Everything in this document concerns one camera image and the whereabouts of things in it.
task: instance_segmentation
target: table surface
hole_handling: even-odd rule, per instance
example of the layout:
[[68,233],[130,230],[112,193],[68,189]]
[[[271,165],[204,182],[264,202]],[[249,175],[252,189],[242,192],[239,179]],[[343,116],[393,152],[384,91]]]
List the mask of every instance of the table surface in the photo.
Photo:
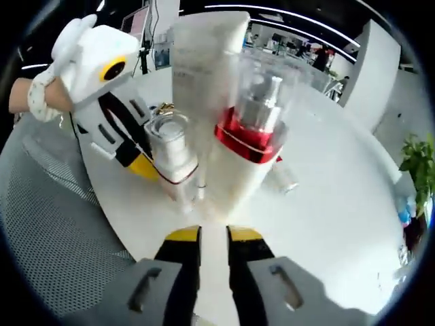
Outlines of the table surface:
[[[171,71],[135,78],[149,105],[171,102]],[[287,256],[318,278],[343,308],[376,314],[392,290],[380,285],[380,275],[400,266],[402,227],[393,183],[367,146],[374,137],[362,137],[335,102],[314,89],[307,92],[292,112],[281,154],[300,185],[281,195],[266,178],[236,224],[259,231],[276,257]],[[197,223],[180,215],[159,184],[107,161],[83,141],[82,152],[101,207],[136,260],[153,258],[167,234]],[[222,325],[210,311],[200,314]]]

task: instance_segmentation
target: yellow circular sensor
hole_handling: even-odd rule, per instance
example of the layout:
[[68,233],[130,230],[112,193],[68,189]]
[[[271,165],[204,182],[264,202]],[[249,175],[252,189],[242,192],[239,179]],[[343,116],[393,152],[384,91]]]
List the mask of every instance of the yellow circular sensor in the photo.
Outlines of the yellow circular sensor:
[[125,56],[119,56],[113,59],[110,63],[105,65],[100,72],[100,81],[107,82],[118,76],[124,70],[125,64]]

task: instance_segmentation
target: gray mesh chair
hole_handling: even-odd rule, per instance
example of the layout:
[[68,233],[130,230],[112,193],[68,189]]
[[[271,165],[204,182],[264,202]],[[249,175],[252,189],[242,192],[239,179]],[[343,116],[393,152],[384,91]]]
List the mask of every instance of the gray mesh chair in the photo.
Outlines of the gray mesh chair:
[[77,140],[26,114],[0,155],[0,226],[19,268],[59,317],[101,300],[134,264],[104,216]]

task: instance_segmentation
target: red object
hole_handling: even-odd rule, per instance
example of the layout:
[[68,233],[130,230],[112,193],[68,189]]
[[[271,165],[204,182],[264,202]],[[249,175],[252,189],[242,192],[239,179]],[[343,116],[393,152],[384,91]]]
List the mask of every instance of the red object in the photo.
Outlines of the red object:
[[272,134],[249,130],[240,124],[234,107],[225,110],[221,122],[215,126],[215,136],[227,148],[253,163],[270,161],[278,152],[268,144]]

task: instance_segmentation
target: green leaves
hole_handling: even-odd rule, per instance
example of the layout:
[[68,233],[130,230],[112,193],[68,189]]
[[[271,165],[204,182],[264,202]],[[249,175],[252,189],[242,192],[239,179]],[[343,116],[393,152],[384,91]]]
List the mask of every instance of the green leaves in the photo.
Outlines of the green leaves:
[[423,215],[424,203],[435,190],[434,140],[428,134],[428,141],[420,141],[415,134],[410,134],[402,148],[404,160],[399,167],[409,171],[414,181],[417,195],[417,216]]

